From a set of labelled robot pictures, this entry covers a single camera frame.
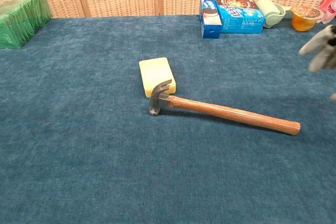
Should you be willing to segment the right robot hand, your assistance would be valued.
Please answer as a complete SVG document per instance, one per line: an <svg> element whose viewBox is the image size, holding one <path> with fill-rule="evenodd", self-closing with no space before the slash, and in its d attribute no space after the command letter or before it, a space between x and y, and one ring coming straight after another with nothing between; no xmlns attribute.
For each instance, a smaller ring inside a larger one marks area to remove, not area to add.
<svg viewBox="0 0 336 224"><path fill-rule="evenodd" d="M335 25L328 25L316 33L299 50L299 55L308 55L318 50L313 56L310 65L310 72L318 72L321 69L335 69Z"/></svg>

